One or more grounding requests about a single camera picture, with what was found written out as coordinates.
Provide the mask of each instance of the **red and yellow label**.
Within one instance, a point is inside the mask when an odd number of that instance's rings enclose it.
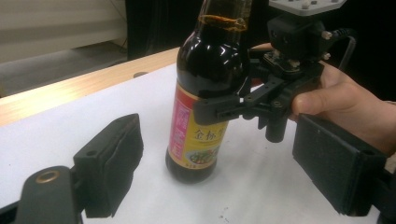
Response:
[[[198,99],[177,83],[168,150],[177,164],[189,169],[204,169],[213,164],[228,124],[197,124],[192,105]]]

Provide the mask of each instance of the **soy sauce bottle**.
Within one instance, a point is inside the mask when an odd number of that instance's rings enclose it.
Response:
[[[199,125],[192,105],[237,92],[247,77],[251,0],[205,0],[177,55],[177,87],[166,165],[180,182],[209,177],[228,122]]]

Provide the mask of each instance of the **wooden surface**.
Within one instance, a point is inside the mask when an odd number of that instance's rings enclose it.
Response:
[[[175,63],[177,51],[178,48],[169,49],[45,87],[1,98],[0,126],[117,85],[134,78],[136,73],[152,72]]]

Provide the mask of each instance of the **human hand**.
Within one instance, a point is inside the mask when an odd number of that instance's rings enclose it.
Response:
[[[297,95],[293,115],[319,115],[387,155],[396,151],[396,105],[374,96],[337,68],[323,63],[317,90]]]

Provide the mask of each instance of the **bottle body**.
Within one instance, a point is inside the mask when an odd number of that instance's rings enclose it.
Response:
[[[237,92],[248,71],[248,50],[243,41],[246,22],[242,17],[206,15],[205,4],[196,29],[177,55],[177,89],[166,165],[184,183],[200,182],[213,172],[228,124],[197,124],[192,105],[199,99]]]

